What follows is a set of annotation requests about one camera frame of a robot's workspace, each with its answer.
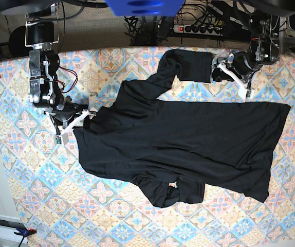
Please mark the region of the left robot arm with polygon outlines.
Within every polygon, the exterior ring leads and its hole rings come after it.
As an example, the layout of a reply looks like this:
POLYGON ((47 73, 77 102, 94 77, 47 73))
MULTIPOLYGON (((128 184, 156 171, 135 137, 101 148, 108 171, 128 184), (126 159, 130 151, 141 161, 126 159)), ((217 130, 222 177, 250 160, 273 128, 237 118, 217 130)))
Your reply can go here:
POLYGON ((235 81, 250 91, 253 75, 263 65, 273 65, 287 48, 295 49, 295 37, 281 29, 281 18, 295 17, 295 1, 233 1, 236 18, 251 33, 247 52, 231 52, 217 59, 214 81, 235 81))

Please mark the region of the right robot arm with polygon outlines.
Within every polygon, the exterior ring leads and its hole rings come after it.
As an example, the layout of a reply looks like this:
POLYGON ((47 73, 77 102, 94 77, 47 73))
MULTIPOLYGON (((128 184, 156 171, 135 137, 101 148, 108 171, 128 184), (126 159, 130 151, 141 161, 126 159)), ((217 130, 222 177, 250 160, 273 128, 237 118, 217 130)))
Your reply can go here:
POLYGON ((24 45, 29 49, 29 100, 44 110, 61 137, 75 128, 86 128, 94 115, 88 105, 65 96, 65 84, 58 79, 60 57, 54 45, 64 40, 59 23, 65 22, 61 1, 0 1, 0 14, 25 16, 24 45))

